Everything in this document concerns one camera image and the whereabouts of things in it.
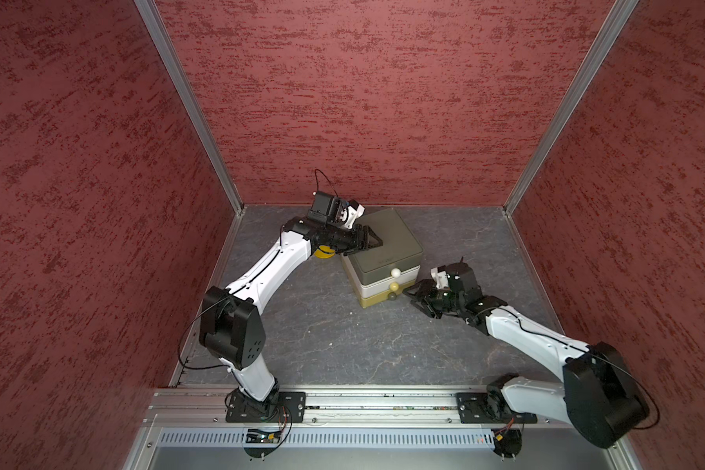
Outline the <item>olive green drawer cabinet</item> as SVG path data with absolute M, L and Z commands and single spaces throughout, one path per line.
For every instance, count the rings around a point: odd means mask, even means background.
M 395 268 L 405 273 L 421 266 L 423 248 L 395 209 L 366 213 L 358 221 L 382 240 L 380 247 L 344 257 L 362 285 L 391 277 Z

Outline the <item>white drawer yellow knob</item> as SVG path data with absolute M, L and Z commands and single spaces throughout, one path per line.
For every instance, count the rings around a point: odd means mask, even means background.
M 352 274 L 352 283 L 354 283 L 358 297 L 362 299 L 369 299 L 380 295 L 387 298 L 390 294 L 397 295 L 403 288 L 411 286 L 417 280 L 418 274 L 418 266 L 408 270 L 393 268 L 381 280 L 361 281 L 356 275 L 356 272 L 354 272 Z

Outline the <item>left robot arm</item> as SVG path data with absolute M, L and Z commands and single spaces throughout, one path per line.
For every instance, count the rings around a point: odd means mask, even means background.
M 262 314 L 269 301 L 301 264 L 323 250 L 348 256 L 384 245 L 367 225 L 338 227 L 302 217 L 280 230 L 276 243 L 244 275 L 226 287 L 213 286 L 205 295 L 199 343 L 226 366 L 243 396 L 259 405 L 273 401 L 276 378 L 262 357 L 266 329 Z

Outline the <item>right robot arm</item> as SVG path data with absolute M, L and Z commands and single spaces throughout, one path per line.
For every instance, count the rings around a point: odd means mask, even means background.
M 589 345 L 554 332 L 480 288 L 441 289 L 433 280 L 422 280 L 403 293 L 428 317 L 456 316 L 555 376 L 553 382 L 513 375 L 495 380 L 486 399 L 493 419 L 547 417 L 571 425 L 598 448 L 610 448 L 628 432 L 645 429 L 649 395 L 609 344 Z

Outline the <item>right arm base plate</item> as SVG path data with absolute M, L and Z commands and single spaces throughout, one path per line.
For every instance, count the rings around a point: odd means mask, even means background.
M 457 393 L 456 407 L 462 424 L 538 423 L 536 415 L 512 410 L 498 393 Z

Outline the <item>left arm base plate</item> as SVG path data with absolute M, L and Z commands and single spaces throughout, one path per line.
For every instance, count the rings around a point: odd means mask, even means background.
M 225 421 L 227 423 L 282 424 L 289 420 L 293 424 L 304 421 L 307 394 L 305 392 L 275 391 L 265 401 L 257 401 L 236 390 L 225 398 Z

